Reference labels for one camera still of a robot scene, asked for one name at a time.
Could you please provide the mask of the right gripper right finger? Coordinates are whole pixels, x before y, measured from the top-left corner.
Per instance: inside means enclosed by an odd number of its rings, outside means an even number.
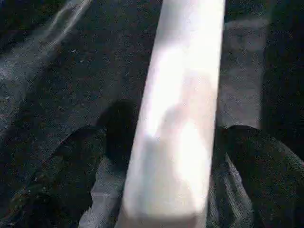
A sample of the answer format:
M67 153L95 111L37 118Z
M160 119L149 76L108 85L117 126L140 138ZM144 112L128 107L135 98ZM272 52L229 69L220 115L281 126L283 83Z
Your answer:
M304 163L261 130L235 125L220 131L262 228L304 226Z

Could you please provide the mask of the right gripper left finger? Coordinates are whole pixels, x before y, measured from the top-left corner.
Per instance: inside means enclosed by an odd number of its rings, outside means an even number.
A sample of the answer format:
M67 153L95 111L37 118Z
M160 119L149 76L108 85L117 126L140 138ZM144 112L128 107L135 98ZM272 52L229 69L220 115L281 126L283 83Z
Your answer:
M67 137L10 200L2 228L76 228L92 206L91 189L106 148L103 129Z

